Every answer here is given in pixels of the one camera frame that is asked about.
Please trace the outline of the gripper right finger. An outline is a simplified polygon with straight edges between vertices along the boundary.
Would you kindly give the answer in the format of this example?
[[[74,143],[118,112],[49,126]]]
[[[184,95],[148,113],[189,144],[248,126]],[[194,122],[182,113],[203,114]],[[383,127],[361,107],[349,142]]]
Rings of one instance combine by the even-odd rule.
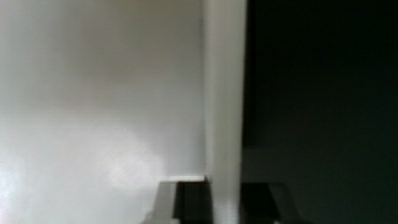
[[[296,205],[285,184],[242,184],[241,215],[242,224],[290,224],[297,221]]]

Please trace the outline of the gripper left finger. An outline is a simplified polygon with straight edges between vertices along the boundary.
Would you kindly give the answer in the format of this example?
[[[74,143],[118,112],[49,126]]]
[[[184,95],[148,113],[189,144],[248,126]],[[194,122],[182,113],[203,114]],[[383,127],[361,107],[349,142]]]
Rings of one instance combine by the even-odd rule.
[[[212,192],[207,181],[161,183],[155,220],[159,224],[214,224]]]

